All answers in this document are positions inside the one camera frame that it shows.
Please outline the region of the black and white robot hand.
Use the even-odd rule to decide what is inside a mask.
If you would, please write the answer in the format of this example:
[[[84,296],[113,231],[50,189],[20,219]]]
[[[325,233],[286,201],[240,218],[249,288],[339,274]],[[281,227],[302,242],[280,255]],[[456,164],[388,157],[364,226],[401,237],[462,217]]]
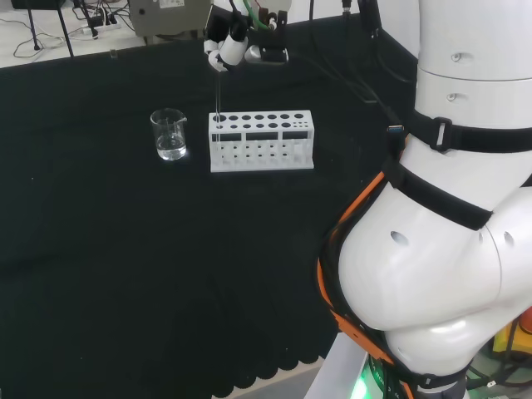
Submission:
[[[234,69],[241,62],[263,61],[257,45],[249,44],[249,34],[259,26],[253,1],[212,1],[204,28],[204,54],[217,72]]]

